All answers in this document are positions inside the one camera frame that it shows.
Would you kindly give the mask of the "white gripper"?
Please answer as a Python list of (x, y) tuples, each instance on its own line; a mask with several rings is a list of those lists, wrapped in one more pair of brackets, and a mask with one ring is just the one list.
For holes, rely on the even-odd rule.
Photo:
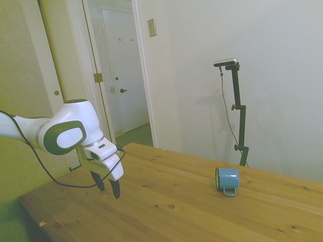
[(80, 158), (81, 165), (91, 171), (91, 176), (99, 190), (105, 190), (105, 186), (100, 175), (107, 175), (112, 186), (114, 197), (118, 199), (121, 195), (118, 179), (120, 179), (124, 174), (119, 157), (121, 152), (117, 149), (79, 148), (77, 149), (77, 153)]

